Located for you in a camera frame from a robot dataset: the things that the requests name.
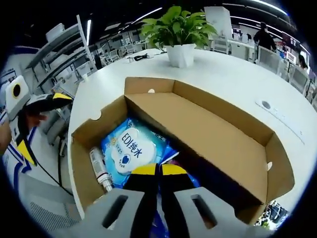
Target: office chair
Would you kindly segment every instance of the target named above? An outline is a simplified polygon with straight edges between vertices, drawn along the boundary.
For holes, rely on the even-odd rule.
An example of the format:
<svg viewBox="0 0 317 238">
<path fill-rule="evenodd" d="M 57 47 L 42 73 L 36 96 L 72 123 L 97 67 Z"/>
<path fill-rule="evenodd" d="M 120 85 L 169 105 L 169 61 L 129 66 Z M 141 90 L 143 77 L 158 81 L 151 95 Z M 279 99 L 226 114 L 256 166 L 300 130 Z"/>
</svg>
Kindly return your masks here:
<svg viewBox="0 0 317 238">
<path fill-rule="evenodd" d="M 110 51 L 110 55 L 109 56 L 110 56 L 110 60 L 112 62 L 120 59 L 119 55 L 117 54 L 117 50 Z"/>
<path fill-rule="evenodd" d="M 243 60 L 249 59 L 249 47 L 231 43 L 231 55 Z"/>
<path fill-rule="evenodd" d="M 289 73 L 289 83 L 301 94 L 305 93 L 305 87 L 308 80 L 307 73 L 297 65 Z"/>
<path fill-rule="evenodd" d="M 225 36 L 218 36 L 213 40 L 213 51 L 229 54 L 229 44 Z"/>
<path fill-rule="evenodd" d="M 135 53 L 132 44 L 126 45 L 126 46 L 124 46 L 124 47 L 125 47 L 125 50 L 127 51 L 127 55 Z"/>
<path fill-rule="evenodd" d="M 258 47 L 258 52 L 256 64 L 281 76 L 283 70 L 285 70 L 285 64 L 281 61 L 280 56 L 262 46 Z"/>
</svg>

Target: hand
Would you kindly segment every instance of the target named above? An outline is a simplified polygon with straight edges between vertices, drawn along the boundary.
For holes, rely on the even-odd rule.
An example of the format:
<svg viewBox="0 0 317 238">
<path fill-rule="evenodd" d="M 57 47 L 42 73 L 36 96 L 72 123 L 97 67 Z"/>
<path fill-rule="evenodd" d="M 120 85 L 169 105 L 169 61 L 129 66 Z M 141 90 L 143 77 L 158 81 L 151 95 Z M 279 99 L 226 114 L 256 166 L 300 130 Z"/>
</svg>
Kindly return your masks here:
<svg viewBox="0 0 317 238">
<path fill-rule="evenodd" d="M 26 120 L 29 130 L 35 126 L 39 126 L 42 120 L 46 120 L 48 117 L 46 115 L 29 115 L 26 114 Z"/>
</svg>

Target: round white table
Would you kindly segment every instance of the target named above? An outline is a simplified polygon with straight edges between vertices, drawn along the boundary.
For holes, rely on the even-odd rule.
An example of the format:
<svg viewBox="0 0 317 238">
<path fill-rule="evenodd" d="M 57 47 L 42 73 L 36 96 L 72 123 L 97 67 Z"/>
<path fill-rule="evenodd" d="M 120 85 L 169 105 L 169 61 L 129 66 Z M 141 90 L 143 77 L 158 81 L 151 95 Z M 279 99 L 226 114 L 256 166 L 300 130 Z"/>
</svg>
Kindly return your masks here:
<svg viewBox="0 0 317 238">
<path fill-rule="evenodd" d="M 159 54 L 157 49 L 134 54 Z M 295 88 L 272 72 L 232 56 L 195 50 L 194 65 L 189 68 L 170 66 L 167 54 L 155 55 L 129 63 L 120 59 L 80 83 L 71 112 L 71 134 L 87 119 L 98 119 L 100 110 L 121 96 L 128 76 L 171 78 L 194 85 L 250 113 L 271 127 L 282 141 L 294 170 L 295 186 L 277 201 L 291 211 L 304 191 L 314 169 L 317 152 L 317 113 Z M 281 121 L 259 107 L 255 101 L 266 100 L 302 131 L 305 144 Z M 70 146 L 67 148 L 71 188 L 81 217 L 84 211 L 74 183 Z"/>
</svg>

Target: wet wipes package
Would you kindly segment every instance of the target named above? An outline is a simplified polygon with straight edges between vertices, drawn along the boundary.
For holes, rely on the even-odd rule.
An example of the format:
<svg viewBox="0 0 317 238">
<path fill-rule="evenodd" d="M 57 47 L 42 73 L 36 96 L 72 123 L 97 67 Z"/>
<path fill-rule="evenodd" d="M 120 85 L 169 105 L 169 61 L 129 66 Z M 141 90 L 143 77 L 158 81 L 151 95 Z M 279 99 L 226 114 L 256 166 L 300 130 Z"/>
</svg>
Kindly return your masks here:
<svg viewBox="0 0 317 238">
<path fill-rule="evenodd" d="M 106 169 L 114 187 L 122 188 L 129 174 L 149 163 L 166 163 L 178 152 L 169 141 L 137 119 L 128 118 L 101 142 Z"/>
</svg>

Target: open cardboard box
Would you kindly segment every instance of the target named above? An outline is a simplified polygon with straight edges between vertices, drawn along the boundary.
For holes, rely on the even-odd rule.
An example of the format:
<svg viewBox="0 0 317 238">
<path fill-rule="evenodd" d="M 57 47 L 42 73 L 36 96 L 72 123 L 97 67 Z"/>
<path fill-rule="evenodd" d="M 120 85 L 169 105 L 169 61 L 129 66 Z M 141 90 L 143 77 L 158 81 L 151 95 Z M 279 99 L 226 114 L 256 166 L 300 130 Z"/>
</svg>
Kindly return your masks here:
<svg viewBox="0 0 317 238">
<path fill-rule="evenodd" d="M 104 107 L 98 120 L 87 120 L 73 133 L 71 160 L 84 210 L 104 194 L 89 151 L 128 115 L 171 138 L 180 151 L 178 162 L 232 205 L 245 223 L 254 223 L 268 202 L 294 186 L 293 170 L 278 136 L 250 114 L 176 80 L 128 77 L 124 95 Z"/>
</svg>

